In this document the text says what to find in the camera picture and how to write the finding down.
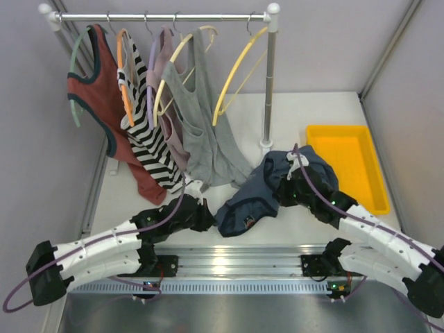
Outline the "blue printed tank top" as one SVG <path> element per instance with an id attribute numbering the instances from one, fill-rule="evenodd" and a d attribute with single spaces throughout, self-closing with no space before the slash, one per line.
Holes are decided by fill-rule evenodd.
<path id="1" fill-rule="evenodd" d="M 277 190 L 290 169 L 286 156 L 286 151 L 267 153 L 233 197 L 219 208 L 215 219 L 221 236 L 239 236 L 260 219 L 278 215 L 282 206 Z"/>

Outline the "yellow hanger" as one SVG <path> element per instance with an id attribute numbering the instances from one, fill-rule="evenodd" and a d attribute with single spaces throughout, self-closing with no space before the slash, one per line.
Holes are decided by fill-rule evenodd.
<path id="1" fill-rule="evenodd" d="M 251 77 L 251 75 L 254 73 L 254 71 L 256 70 L 256 68 L 259 66 L 259 64 L 261 63 L 261 61 L 265 58 L 265 56 L 267 55 L 268 51 L 265 50 L 263 52 L 263 54 L 261 54 L 261 56 L 259 57 L 259 59 L 257 60 L 257 62 L 253 65 L 253 68 L 250 70 L 250 72 L 247 74 L 247 76 L 244 78 L 244 80 L 242 81 L 242 83 L 240 84 L 240 86 L 237 88 L 237 90 L 234 93 L 234 96 L 230 98 L 230 100 L 228 101 L 228 103 L 226 105 L 224 105 L 224 99 L 225 99 L 225 95 L 228 92 L 228 89 L 232 83 L 232 80 L 235 76 L 235 74 L 238 72 L 239 67 L 241 66 L 242 62 L 244 61 L 245 57 L 248 55 L 248 53 L 250 52 L 250 50 L 252 49 L 253 45 L 256 43 L 256 41 L 263 36 L 263 34 L 265 34 L 265 32 L 268 31 L 268 28 L 262 28 L 259 32 L 257 32 L 255 35 L 253 35 L 250 30 L 249 30 L 249 24 L 251 19 L 253 18 L 253 15 L 255 14 L 255 11 L 251 12 L 249 15 L 249 18 L 247 19 L 247 31 L 250 34 L 250 39 L 249 42 L 246 44 L 246 46 L 244 47 L 244 49 L 242 50 L 242 52 L 239 54 L 237 60 L 235 61 L 233 67 L 230 70 L 230 73 L 228 74 L 228 77 L 225 80 L 225 83 L 222 87 L 222 90 L 219 94 L 218 100 L 216 102 L 214 111 L 213 111 L 213 116 L 212 116 L 212 126 L 215 127 L 217 125 L 217 121 L 219 119 L 219 117 L 221 117 L 223 114 L 226 113 L 226 110 L 228 109 L 229 105 L 233 102 L 234 98 L 238 95 L 238 93 L 240 92 L 240 90 L 244 87 L 244 85 L 246 84 L 246 82 L 249 80 L 249 78 Z"/>

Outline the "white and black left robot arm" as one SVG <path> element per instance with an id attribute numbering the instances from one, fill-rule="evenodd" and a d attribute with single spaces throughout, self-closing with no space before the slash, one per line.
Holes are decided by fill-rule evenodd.
<path id="1" fill-rule="evenodd" d="M 26 264 L 32 303 L 51 304 L 79 286 L 114 275 L 150 275 L 157 266 L 155 244 L 182 230 L 206 232 L 215 223 L 206 199 L 185 194 L 91 237 L 58 245 L 43 241 Z"/>

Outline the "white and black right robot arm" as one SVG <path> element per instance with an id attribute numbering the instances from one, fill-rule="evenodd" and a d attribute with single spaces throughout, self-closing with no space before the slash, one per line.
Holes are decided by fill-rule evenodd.
<path id="1" fill-rule="evenodd" d="M 443 317 L 443 249 L 416 241 L 383 223 L 311 167 L 283 176 L 277 190 L 285 207 L 306 207 L 319 221 L 357 238 L 328 243 L 323 265 L 332 275 L 350 271 L 405 295 L 424 314 Z"/>

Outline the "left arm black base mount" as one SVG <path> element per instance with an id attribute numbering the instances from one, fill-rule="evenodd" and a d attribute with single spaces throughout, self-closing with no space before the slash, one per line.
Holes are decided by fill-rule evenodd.
<path id="1" fill-rule="evenodd" d="M 177 255 L 160 255 L 154 261 L 142 264 L 141 267 L 131 274 L 119 274 L 119 278 L 173 278 L 178 271 Z"/>

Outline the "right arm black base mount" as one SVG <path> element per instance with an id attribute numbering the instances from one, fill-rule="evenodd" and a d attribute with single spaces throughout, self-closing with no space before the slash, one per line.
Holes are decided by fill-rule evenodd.
<path id="1" fill-rule="evenodd" d="M 316 281 L 323 281 L 330 277 L 345 277 L 347 273 L 343 270 L 339 261 L 335 257 L 324 255 L 301 255 L 302 275 L 314 278 Z"/>

